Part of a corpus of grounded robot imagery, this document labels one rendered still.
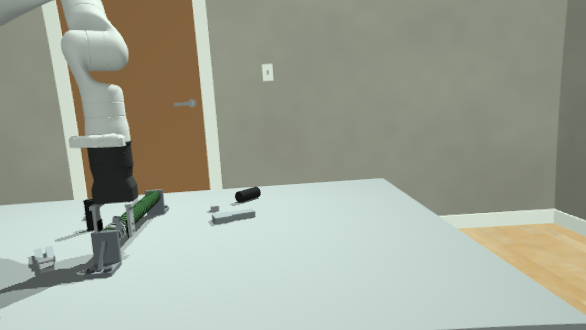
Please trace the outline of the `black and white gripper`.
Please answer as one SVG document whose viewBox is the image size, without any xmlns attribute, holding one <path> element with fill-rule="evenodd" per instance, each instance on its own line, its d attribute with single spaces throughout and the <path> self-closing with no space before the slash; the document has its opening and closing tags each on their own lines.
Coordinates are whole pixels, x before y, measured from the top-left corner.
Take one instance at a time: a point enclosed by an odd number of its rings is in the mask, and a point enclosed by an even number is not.
<svg viewBox="0 0 586 330">
<path fill-rule="evenodd" d="M 138 187 L 133 177 L 133 157 L 126 116 L 90 117 L 85 120 L 85 136 L 71 136 L 70 148 L 87 148 L 92 186 L 94 232 L 103 230 L 100 207 L 123 203 L 128 237 L 135 234 L 133 206 L 138 203 Z M 113 135 L 115 136 L 100 136 Z M 97 135 L 97 136 L 86 136 Z M 123 146 L 123 147 L 121 147 Z M 96 148 L 107 147 L 107 148 Z M 131 208 L 132 207 L 132 208 Z"/>
</svg>

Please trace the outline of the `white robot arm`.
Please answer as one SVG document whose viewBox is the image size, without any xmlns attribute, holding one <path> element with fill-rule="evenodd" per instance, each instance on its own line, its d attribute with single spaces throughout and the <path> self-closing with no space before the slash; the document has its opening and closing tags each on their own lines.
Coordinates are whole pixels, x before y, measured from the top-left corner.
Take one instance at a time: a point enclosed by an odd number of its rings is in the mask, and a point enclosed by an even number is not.
<svg viewBox="0 0 586 330">
<path fill-rule="evenodd" d="M 0 27 L 53 0 L 0 0 Z M 89 71 L 118 71 L 128 62 L 128 49 L 108 21 L 101 0 L 61 0 L 67 31 L 61 50 L 78 85 L 85 118 L 124 116 L 119 86 L 95 81 Z M 86 32 L 101 31 L 101 32 Z"/>
</svg>

